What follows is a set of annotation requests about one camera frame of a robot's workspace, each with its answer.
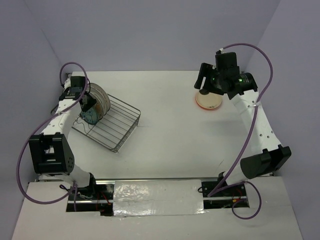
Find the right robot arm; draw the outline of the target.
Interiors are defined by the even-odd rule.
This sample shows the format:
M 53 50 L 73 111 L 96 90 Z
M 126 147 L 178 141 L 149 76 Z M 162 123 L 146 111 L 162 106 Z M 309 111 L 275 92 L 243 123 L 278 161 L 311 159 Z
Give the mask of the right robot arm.
M 227 95 L 237 109 L 248 132 L 239 156 L 230 169 L 219 174 L 217 186 L 210 196 L 219 192 L 228 196 L 235 184 L 279 170 L 292 155 L 276 137 L 260 101 L 253 75 L 242 73 L 235 52 L 215 54 L 215 65 L 202 63 L 194 88 L 201 96 Z

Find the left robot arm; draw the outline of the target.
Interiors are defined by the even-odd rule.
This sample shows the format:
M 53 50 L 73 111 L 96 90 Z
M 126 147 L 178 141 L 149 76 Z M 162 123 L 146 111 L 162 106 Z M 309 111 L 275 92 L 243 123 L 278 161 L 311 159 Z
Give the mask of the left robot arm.
M 35 173 L 55 177 L 69 184 L 77 184 L 77 192 L 83 199 L 93 199 L 98 194 L 96 179 L 92 173 L 76 165 L 75 156 L 68 143 L 68 135 L 82 109 L 78 102 L 66 110 L 80 97 L 85 89 L 84 76 L 72 76 L 64 84 L 59 97 L 57 116 L 49 121 L 40 134 L 28 140 Z

